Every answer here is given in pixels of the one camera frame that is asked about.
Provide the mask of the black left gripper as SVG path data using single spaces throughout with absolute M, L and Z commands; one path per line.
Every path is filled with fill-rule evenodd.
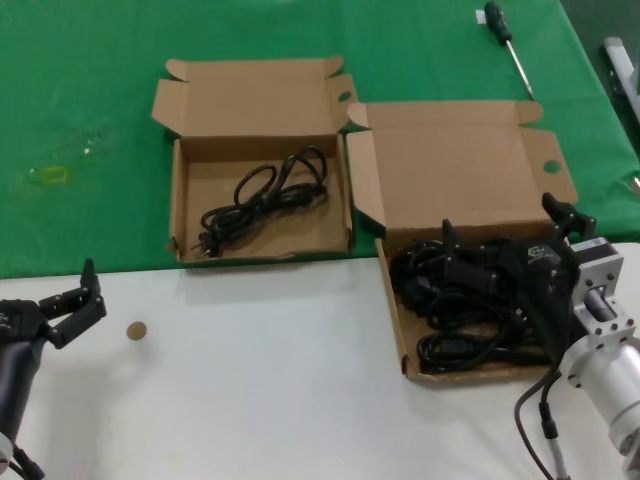
M 4 437 L 9 441 L 17 438 L 46 339 L 56 349 L 62 349 L 106 315 L 101 285 L 90 258 L 84 263 L 80 286 L 76 289 L 45 298 L 39 306 L 33 301 L 1 301 L 1 434 Z

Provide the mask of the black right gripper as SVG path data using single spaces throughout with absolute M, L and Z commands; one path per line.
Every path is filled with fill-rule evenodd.
M 544 351 L 559 361 L 571 345 L 575 323 L 571 294 L 576 269 L 568 246 L 572 237 L 592 239 L 597 222 L 550 192 L 542 195 L 542 207 L 553 223 L 552 231 L 507 242 L 503 237 L 465 246 L 455 227 L 444 219 L 444 276 L 481 294 L 499 294 L 499 262 L 514 283 L 516 304 L 532 322 Z

